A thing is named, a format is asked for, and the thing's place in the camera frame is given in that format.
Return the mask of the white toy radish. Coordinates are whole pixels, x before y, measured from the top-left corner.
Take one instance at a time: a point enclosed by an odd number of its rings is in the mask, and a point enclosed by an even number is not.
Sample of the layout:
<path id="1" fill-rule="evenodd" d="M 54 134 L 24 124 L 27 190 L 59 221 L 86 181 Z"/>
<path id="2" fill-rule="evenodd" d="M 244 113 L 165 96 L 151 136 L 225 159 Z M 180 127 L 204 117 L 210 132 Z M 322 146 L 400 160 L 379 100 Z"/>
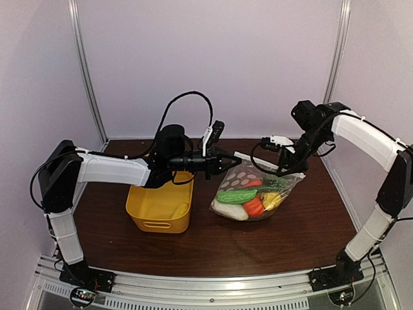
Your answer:
<path id="1" fill-rule="evenodd" d="M 211 203 L 211 208 L 215 213 L 231 220 L 247 221 L 249 218 L 249 215 L 244 210 L 242 205 L 225 204 L 220 203 L 217 200 L 213 200 Z"/>

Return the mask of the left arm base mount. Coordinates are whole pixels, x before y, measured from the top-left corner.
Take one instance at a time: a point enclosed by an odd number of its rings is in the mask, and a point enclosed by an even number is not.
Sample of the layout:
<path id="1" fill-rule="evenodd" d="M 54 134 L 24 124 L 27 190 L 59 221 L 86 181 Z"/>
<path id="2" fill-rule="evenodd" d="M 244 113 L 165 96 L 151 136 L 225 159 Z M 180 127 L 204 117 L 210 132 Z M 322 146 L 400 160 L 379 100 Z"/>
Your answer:
<path id="1" fill-rule="evenodd" d="M 99 293 L 112 292 L 115 274 L 90 267 L 75 268 L 64 265 L 59 280 L 74 286 L 69 293 L 72 305 L 86 308 L 96 301 Z"/>

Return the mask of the orange toy carrot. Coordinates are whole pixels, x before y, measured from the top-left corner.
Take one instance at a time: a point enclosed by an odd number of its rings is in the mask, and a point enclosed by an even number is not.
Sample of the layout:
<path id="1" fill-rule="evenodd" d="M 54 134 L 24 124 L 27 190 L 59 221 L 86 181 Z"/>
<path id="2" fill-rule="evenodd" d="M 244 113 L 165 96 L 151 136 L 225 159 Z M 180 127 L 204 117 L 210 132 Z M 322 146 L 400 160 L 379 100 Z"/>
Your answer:
<path id="1" fill-rule="evenodd" d="M 245 188 L 247 187 L 258 187 L 263 184 L 262 180 L 260 179 L 255 179 L 255 180 L 250 180 L 246 185 Z"/>

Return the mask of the orange toy pumpkin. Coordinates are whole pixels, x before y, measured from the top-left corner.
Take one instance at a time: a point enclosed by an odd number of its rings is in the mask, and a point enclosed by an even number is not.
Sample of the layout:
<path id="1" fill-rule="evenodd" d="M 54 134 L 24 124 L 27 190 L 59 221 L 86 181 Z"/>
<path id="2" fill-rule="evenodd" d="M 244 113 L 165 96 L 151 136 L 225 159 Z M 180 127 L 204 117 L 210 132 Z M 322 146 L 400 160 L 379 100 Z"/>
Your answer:
<path id="1" fill-rule="evenodd" d="M 248 216 L 252 218 L 260 217 L 265 211 L 265 208 L 258 197 L 244 203 L 243 208 Z"/>

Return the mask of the yellow toy pepper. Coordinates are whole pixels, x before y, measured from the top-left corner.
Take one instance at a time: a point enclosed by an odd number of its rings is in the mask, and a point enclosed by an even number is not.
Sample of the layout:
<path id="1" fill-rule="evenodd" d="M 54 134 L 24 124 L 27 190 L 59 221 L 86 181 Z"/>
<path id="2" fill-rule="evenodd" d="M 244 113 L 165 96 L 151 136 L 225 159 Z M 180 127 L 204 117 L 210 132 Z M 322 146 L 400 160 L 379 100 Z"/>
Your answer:
<path id="1" fill-rule="evenodd" d="M 266 211 L 277 209 L 283 202 L 283 198 L 278 192 L 261 193 L 261 202 Z"/>

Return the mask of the light green toy gourd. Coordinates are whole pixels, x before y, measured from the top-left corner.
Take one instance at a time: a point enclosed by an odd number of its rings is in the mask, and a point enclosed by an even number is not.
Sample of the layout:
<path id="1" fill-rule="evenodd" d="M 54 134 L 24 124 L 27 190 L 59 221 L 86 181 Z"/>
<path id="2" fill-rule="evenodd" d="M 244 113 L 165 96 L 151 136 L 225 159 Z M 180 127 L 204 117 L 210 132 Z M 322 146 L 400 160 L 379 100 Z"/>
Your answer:
<path id="1" fill-rule="evenodd" d="M 257 190 L 238 189 L 232 191 L 221 191 L 216 195 L 220 203 L 231 205 L 242 205 L 256 197 Z"/>

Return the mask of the polka dot zip bag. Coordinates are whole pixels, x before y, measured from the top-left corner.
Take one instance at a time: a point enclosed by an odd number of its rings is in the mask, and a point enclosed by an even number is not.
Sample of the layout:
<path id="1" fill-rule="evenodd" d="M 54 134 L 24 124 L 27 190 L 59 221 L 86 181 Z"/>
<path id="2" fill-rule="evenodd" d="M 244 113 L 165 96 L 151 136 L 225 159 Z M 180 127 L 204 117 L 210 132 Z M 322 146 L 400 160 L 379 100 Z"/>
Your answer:
<path id="1" fill-rule="evenodd" d="M 275 176 L 277 165 L 240 152 L 241 163 L 227 171 L 210 210 L 238 222 L 256 222 L 273 215 L 294 187 L 304 180 L 302 172 Z"/>

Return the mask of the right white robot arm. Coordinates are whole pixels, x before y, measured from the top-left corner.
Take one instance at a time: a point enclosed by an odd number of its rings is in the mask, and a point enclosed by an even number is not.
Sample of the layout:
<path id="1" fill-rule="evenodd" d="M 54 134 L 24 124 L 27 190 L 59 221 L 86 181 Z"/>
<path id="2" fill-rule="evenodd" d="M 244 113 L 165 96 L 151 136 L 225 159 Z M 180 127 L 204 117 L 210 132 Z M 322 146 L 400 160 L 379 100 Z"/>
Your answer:
<path id="1" fill-rule="evenodd" d="M 374 199 L 374 207 L 355 237 L 339 252 L 336 266 L 331 270 L 331 280 L 344 285 L 355 275 L 368 252 L 384 240 L 412 200 L 412 147 L 340 102 L 315 105 L 300 101 L 291 115 L 303 134 L 293 142 L 288 141 L 282 151 L 279 165 L 283 174 L 305 172 L 309 157 L 336 138 L 360 152 L 353 160 L 342 159 L 345 165 L 353 163 L 361 168 L 371 161 L 360 172 L 351 172 L 360 191 Z"/>

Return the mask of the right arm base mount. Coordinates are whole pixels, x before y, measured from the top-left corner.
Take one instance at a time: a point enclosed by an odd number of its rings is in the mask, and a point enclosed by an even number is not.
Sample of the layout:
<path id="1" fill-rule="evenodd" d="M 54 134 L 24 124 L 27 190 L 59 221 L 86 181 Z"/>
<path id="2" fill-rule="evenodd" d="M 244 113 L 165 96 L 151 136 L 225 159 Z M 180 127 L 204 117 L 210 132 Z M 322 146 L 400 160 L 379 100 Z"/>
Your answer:
<path id="1" fill-rule="evenodd" d="M 336 267 L 315 267 L 308 273 L 313 292 L 327 291 L 329 300 L 339 307 L 350 305 L 356 297 L 355 282 L 363 280 L 361 270 L 356 271 L 349 278 L 338 276 Z"/>

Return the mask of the dark green toy cucumber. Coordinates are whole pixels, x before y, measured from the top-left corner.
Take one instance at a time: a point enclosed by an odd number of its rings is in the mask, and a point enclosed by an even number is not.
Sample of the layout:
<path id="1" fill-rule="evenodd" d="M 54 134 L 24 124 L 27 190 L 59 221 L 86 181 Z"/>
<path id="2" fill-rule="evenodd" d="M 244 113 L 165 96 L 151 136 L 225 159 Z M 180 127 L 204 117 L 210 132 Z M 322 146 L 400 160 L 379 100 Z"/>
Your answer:
<path id="1" fill-rule="evenodd" d="M 262 184 L 256 187 L 258 192 L 283 192 L 288 187 L 288 181 L 283 178 L 263 178 Z"/>

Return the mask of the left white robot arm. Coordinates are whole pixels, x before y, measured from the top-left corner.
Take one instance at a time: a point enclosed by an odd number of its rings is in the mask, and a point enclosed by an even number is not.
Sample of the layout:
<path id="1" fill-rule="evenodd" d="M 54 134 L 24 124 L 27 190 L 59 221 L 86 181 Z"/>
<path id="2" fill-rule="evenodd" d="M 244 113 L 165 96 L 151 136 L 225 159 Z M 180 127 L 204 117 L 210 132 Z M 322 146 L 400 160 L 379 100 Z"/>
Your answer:
<path id="1" fill-rule="evenodd" d="M 205 178 L 210 179 L 241 163 L 237 156 L 215 147 L 223 129 L 221 121 L 208 127 L 201 150 L 194 150 L 183 126 L 167 125 L 155 135 L 149 153 L 135 157 L 101 154 L 63 140 L 35 175 L 41 189 L 39 206 L 50 224 L 68 277 L 79 287 L 86 287 L 93 280 L 72 212 L 77 184 L 118 183 L 157 189 L 172 181 L 178 171 L 204 172 Z"/>

